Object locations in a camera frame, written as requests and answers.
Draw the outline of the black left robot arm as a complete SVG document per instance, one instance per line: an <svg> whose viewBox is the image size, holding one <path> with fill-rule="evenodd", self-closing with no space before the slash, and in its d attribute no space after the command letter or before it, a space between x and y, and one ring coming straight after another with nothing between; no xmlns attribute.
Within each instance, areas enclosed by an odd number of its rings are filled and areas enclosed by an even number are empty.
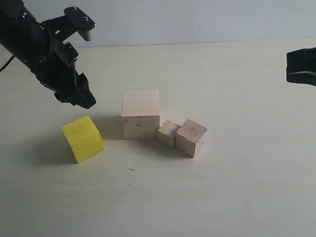
<svg viewBox="0 0 316 237"><path fill-rule="evenodd" d="M21 0L0 2L0 43L27 66L37 80L62 103L89 109L96 99L84 74L78 74L76 49L65 40L79 33L90 41L95 22L79 7L65 8L63 16L38 22Z"/></svg>

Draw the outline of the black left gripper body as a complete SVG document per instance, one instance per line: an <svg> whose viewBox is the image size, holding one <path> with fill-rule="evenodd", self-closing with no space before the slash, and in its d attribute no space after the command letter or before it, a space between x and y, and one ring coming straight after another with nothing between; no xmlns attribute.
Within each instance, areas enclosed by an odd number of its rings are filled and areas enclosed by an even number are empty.
<svg viewBox="0 0 316 237"><path fill-rule="evenodd" d="M63 43L76 29L66 18L46 20L39 26L44 33L44 42L31 72L42 85L56 92L65 80L77 74L75 62L79 54L71 43Z"/></svg>

